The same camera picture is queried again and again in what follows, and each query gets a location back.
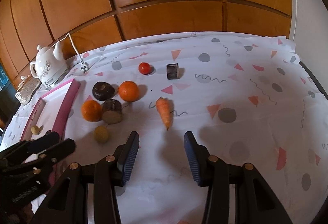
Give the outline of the silver ornate tissue box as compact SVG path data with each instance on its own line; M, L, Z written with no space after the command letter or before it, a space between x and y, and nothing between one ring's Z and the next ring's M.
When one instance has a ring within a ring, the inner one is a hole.
M21 82L18 84L15 97L21 105L27 105L36 90L40 87L41 82L38 78L34 78L32 75L20 77Z

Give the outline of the small red tomato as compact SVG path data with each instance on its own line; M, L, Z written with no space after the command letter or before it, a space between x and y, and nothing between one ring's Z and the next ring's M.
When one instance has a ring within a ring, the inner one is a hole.
M144 63L144 62L138 65L138 70L143 75L148 75L152 71L151 65L149 63Z

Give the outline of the tan round fruit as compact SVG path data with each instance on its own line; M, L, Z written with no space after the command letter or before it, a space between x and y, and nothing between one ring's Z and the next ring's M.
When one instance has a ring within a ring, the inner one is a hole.
M40 128L37 125L31 127L31 132L33 135L38 135L40 133Z
M105 126L98 126L94 130L93 137L98 143L106 143L109 140L109 132Z

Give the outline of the wooden panelled cabinet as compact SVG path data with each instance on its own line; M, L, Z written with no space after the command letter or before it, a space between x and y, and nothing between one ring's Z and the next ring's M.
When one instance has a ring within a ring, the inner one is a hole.
M1 65L11 83L29 74L37 45L63 53L157 34L229 31L288 36L292 0L1 0Z

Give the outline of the white ceramic electric kettle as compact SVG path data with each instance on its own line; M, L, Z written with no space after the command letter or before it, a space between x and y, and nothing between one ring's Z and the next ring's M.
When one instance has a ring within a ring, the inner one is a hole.
M35 61L30 62L31 75L49 88L67 71L61 44L56 42L52 47L37 45Z

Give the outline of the patterned white tablecloth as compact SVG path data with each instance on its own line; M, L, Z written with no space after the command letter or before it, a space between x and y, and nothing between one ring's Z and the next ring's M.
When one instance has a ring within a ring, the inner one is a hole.
M103 46L83 59L88 72L69 59L66 75L81 86L65 129L77 146L63 166L95 163L137 131L131 179L118 193L123 223L201 222L207 190L192 178L187 131L229 164L254 164L293 223L318 214L327 197L327 99L300 65L294 42L224 33L152 36ZM139 72L142 62L150 74ZM174 63L179 79L168 80L166 65ZM133 81L140 89L137 101L122 103L122 121L107 125L104 144L93 138L97 123L81 114L99 81ZM160 97L170 104L168 130L156 109Z

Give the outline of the orange fruit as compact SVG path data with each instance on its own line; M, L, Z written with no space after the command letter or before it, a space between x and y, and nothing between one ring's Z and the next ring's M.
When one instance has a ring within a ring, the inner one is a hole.
M82 117L89 122L98 122L102 116L102 106L95 100L87 100L81 106Z
M137 101L140 95L139 88L133 81L125 81L118 88L120 98L126 102Z

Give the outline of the small dark cut block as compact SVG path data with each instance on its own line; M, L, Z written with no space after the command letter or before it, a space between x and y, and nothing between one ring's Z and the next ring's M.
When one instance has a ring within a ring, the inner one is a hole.
M178 63L167 64L166 65L166 74L168 80L177 80L179 79L179 65Z

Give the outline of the pink shallow tray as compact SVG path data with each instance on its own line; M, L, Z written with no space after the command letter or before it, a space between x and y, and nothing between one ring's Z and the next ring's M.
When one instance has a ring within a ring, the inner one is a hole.
M36 140L50 130L57 132L60 136L59 141L62 142L65 139L68 115L80 86L81 83L72 78L41 96L33 107L20 139ZM38 135L31 132L34 125L40 128Z

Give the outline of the dark round fruit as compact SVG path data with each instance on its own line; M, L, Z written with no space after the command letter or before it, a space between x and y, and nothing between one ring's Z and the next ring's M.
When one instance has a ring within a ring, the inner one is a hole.
M92 88L92 94L99 101L111 99L115 94L115 89L107 82L96 82Z

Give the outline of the orange carrot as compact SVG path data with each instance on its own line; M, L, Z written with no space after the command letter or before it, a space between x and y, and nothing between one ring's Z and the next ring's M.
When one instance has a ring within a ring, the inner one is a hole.
M160 115L160 118L161 118L166 130L168 130L171 127L171 114L170 114L169 101L163 97L160 97L156 101L156 109Z

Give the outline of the dark cylinder with pale cut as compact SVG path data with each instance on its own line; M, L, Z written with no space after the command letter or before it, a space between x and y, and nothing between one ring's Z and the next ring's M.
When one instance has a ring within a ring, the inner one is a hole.
M108 99L102 104L102 120L107 124L116 124L123 119L122 105L115 99Z

